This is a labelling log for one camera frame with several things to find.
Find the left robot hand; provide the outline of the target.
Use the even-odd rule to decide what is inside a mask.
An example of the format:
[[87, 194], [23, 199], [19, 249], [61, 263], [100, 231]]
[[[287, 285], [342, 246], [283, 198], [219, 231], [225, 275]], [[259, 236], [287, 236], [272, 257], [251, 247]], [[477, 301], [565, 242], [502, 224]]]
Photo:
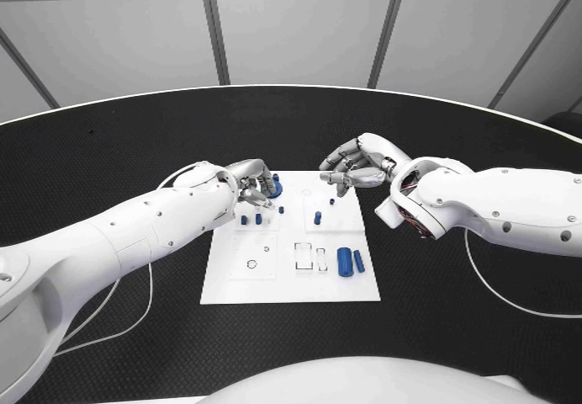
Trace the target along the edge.
[[234, 175], [238, 185], [238, 201], [274, 210], [272, 195], [277, 193], [277, 186], [264, 160], [252, 158], [235, 162], [226, 166], [226, 171]]

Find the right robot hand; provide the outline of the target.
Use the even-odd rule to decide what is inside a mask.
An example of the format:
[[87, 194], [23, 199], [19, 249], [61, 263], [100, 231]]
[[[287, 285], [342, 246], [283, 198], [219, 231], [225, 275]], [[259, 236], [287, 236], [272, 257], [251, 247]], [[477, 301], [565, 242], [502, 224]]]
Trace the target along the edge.
[[411, 157], [382, 136], [363, 133], [343, 143], [320, 163], [320, 179], [342, 198], [352, 188], [375, 188], [395, 179]]

